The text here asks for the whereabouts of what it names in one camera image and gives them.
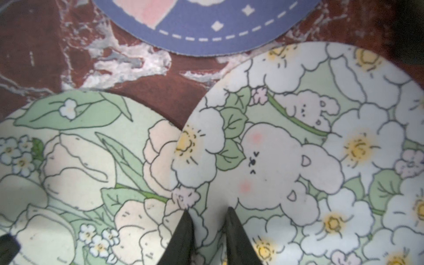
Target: brown marble table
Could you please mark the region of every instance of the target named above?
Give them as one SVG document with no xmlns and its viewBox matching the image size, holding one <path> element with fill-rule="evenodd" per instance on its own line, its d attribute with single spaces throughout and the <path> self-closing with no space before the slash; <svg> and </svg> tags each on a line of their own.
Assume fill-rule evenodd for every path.
<svg viewBox="0 0 424 265">
<path fill-rule="evenodd" d="M 249 53 L 194 58 L 153 48 L 118 28 L 91 0 L 0 0 L 0 120 L 70 89 L 106 89 L 182 127 L 198 101 L 241 61 L 279 43 L 337 41 L 394 61 L 421 85 L 424 66 L 395 60 L 394 0 L 324 0 L 275 42 Z M 122 70 L 120 63 L 131 62 Z"/>
</svg>

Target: green floral coaster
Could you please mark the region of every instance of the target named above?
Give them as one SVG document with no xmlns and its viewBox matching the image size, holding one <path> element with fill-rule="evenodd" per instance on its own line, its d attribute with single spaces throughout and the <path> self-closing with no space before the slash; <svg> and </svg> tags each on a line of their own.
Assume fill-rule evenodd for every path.
<svg viewBox="0 0 424 265">
<path fill-rule="evenodd" d="M 424 264 L 423 132 L 424 91 L 371 51 L 307 42 L 243 63 L 172 162 L 200 195 L 196 264 L 227 264 L 228 206 L 264 265 Z"/>
<path fill-rule="evenodd" d="M 50 96 L 0 132 L 0 234 L 22 247 L 12 264 L 156 264 L 200 198 L 170 178 L 181 132 L 128 98 Z"/>
</svg>

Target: pink heart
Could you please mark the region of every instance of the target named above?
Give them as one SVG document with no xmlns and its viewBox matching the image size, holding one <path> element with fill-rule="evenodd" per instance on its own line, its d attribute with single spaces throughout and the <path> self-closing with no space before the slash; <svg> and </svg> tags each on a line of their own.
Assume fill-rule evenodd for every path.
<svg viewBox="0 0 424 265">
<path fill-rule="evenodd" d="M 177 0 L 113 0 L 113 2 L 138 22 L 156 29 L 174 8 Z"/>
</svg>

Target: round coaster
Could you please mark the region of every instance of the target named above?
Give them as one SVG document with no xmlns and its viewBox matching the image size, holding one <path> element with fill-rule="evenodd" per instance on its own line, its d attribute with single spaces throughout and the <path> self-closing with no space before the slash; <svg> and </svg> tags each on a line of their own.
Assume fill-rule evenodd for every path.
<svg viewBox="0 0 424 265">
<path fill-rule="evenodd" d="M 156 264 L 198 200 L 170 178 L 179 135 L 149 108 L 104 92 L 53 95 L 7 117 L 0 235 L 21 244 L 13 264 Z"/>
<path fill-rule="evenodd" d="M 200 195 L 199 259 L 227 264 L 231 206 L 263 264 L 423 264 L 423 131 L 424 91 L 371 51 L 307 42 L 243 63 L 172 162 Z"/>
<path fill-rule="evenodd" d="M 190 56 L 251 50 L 303 19 L 317 0 L 94 0 L 118 26 Z"/>
</svg>

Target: purple coaster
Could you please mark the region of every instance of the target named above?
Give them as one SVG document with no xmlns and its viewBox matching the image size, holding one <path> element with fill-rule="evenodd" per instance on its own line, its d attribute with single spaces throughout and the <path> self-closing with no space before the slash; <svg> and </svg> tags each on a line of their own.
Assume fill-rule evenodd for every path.
<svg viewBox="0 0 424 265">
<path fill-rule="evenodd" d="M 117 25 L 190 56 L 238 53 L 280 36 L 318 0 L 94 0 Z"/>
</svg>

